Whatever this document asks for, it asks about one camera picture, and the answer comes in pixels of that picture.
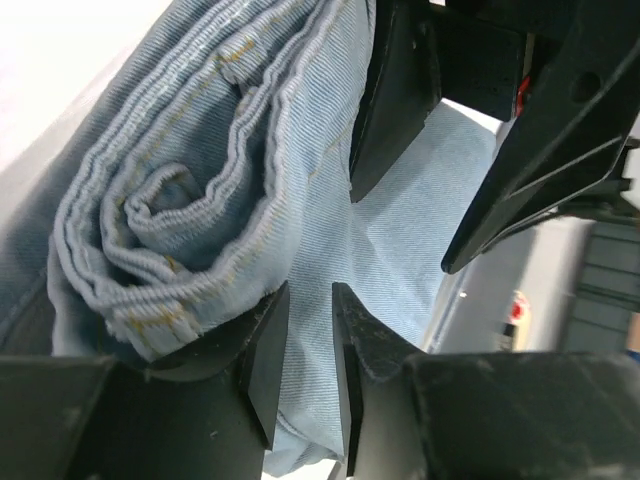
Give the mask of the light blue denim skirt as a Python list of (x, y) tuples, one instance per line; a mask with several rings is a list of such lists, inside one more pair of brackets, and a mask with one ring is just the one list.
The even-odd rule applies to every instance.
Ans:
[(282, 284), (276, 477), (343, 457), (331, 287), (412, 344), (494, 158), (438, 105), (363, 200), (349, 156), (371, 1), (176, 1), (1, 232), (1, 334), (155, 360)]

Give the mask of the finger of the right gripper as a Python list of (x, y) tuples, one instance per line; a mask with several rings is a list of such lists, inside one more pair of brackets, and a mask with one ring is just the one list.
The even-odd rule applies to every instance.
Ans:
[(456, 273), (500, 241), (565, 213), (593, 217), (627, 182), (612, 173), (639, 114), (639, 4), (580, 1), (562, 47), (461, 221), (441, 267)]
[(380, 182), (441, 97), (430, 4), (378, 1), (374, 46), (351, 142), (353, 203)]

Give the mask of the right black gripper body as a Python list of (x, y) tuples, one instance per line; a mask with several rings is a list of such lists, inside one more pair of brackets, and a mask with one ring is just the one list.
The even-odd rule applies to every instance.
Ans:
[(562, 0), (432, 3), (442, 95), (491, 116), (521, 113), (562, 46), (575, 3)]

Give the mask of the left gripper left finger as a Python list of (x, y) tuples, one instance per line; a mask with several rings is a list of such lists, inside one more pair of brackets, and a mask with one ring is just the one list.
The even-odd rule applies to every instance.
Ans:
[(289, 289), (148, 365), (1, 360), (5, 479), (257, 479), (272, 448)]

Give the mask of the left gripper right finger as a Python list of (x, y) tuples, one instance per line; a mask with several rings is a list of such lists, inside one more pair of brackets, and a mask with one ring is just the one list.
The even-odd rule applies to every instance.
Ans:
[(430, 355), (344, 283), (332, 322), (353, 479), (635, 479), (639, 366), (624, 354)]

